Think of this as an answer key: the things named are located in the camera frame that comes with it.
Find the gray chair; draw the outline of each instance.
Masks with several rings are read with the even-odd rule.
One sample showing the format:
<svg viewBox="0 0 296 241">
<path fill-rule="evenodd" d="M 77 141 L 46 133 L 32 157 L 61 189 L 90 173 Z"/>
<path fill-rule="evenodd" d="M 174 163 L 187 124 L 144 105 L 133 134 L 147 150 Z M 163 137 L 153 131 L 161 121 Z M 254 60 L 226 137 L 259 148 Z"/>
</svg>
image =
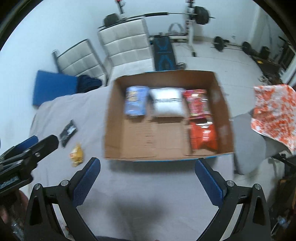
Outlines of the gray chair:
<svg viewBox="0 0 296 241">
<path fill-rule="evenodd" d="M 282 143 L 251 129 L 252 113 L 253 110 L 233 118 L 234 165 L 241 175 L 255 170 L 266 158 L 288 150 Z"/>
<path fill-rule="evenodd" d="M 77 77 L 85 74 L 100 79 L 102 87 L 107 85 L 106 69 L 88 39 L 75 44 L 59 56 L 54 51 L 53 56 L 60 73 Z"/>
</svg>

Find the open cardboard box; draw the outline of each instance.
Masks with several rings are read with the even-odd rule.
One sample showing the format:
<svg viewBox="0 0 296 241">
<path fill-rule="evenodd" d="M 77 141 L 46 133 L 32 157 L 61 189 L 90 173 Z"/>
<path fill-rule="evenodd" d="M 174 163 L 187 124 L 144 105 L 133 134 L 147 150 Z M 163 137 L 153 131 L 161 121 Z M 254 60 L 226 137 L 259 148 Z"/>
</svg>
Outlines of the open cardboard box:
<svg viewBox="0 0 296 241">
<path fill-rule="evenodd" d="M 135 118 L 126 116 L 124 114 L 126 88 L 134 85 L 150 88 L 206 89 L 218 136 L 218 150 L 201 149 L 192 152 L 188 118 L 154 118 L 150 101 L 147 102 L 146 116 Z M 106 121 L 105 158 L 107 159 L 173 161 L 233 152 L 228 108 L 213 72 L 175 70 L 122 76 L 113 83 Z"/>
</svg>

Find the blue snack bag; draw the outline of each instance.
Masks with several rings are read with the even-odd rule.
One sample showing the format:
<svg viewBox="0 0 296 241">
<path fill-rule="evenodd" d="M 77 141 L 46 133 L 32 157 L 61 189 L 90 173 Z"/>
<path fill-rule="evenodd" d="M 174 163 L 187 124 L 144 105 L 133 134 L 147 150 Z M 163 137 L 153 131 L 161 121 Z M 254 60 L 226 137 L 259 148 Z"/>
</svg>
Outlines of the blue snack bag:
<svg viewBox="0 0 296 241">
<path fill-rule="evenodd" d="M 126 88 L 124 113 L 129 116 L 146 115 L 147 86 L 131 86 Z"/>
</svg>

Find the towel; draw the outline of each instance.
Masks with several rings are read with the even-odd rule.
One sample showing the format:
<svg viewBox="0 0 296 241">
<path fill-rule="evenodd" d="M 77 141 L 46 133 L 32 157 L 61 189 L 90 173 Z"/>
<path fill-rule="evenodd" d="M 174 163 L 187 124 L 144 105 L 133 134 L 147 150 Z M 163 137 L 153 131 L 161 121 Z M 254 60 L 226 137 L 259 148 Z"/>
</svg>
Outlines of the towel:
<svg viewBox="0 0 296 241">
<path fill-rule="evenodd" d="M 296 150 L 296 92 L 291 86 L 256 86 L 256 104 L 251 128 L 284 144 L 291 153 Z"/>
</svg>

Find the white floor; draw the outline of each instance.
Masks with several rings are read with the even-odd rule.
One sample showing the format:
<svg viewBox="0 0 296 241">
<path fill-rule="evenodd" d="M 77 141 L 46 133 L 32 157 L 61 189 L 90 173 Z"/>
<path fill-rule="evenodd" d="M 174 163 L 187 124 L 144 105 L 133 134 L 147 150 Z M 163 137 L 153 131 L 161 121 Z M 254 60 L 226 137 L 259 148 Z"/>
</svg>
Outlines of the white floor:
<svg viewBox="0 0 296 241">
<path fill-rule="evenodd" d="M 254 108 L 253 87 L 262 84 L 259 81 L 262 75 L 261 70 L 243 51 L 224 49 L 223 52 L 219 52 L 212 46 L 209 42 L 195 42 L 194 49 L 197 57 L 192 57 L 186 43 L 173 44 L 176 61 L 186 63 L 187 69 L 208 70 L 216 73 L 228 102 L 230 116 L 246 113 Z M 264 160 L 255 171 L 248 175 L 234 174 L 233 169 L 223 169 L 224 165 L 226 163 L 219 160 L 219 163 L 214 163 L 212 167 L 219 171 L 225 180 L 233 180 L 239 186 L 251 187 L 259 183 L 268 203 L 272 202 L 277 182 L 284 174 L 284 164 L 273 159 Z M 238 205 L 222 240 L 231 234 L 240 209 L 241 205 Z"/>
</svg>

